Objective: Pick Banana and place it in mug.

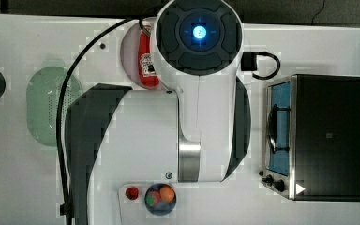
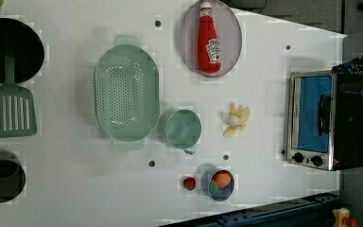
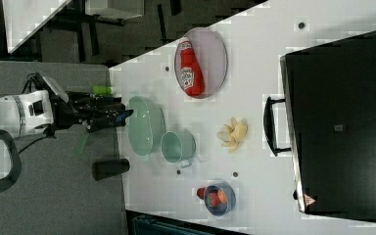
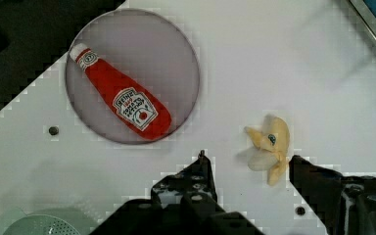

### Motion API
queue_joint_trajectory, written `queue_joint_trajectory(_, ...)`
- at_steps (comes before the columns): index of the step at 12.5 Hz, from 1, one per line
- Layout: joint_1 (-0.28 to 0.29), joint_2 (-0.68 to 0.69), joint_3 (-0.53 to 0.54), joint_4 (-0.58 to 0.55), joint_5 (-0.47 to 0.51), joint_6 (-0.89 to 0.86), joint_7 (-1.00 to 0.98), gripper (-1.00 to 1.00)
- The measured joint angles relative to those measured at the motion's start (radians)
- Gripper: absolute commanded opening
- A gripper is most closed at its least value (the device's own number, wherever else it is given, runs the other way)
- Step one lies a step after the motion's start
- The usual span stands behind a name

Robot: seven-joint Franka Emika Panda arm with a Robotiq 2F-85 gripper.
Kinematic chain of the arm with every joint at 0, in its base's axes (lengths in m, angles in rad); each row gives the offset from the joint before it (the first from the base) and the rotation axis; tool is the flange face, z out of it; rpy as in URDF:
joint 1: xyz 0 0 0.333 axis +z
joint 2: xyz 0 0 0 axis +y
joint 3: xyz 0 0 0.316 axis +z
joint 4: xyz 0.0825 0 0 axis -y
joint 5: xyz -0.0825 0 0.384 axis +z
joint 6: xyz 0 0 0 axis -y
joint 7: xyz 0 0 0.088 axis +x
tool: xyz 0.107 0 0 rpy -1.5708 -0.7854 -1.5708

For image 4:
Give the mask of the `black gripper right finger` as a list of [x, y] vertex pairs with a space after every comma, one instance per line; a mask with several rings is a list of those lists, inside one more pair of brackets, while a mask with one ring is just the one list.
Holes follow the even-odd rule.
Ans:
[[295, 155], [289, 179], [328, 235], [376, 235], [376, 177], [344, 176]]

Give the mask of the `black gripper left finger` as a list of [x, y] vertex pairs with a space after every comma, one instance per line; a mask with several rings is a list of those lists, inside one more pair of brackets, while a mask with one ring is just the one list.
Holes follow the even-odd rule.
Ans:
[[90, 235], [264, 235], [237, 211], [217, 203], [212, 163], [201, 151], [156, 183], [148, 199], [129, 200]]

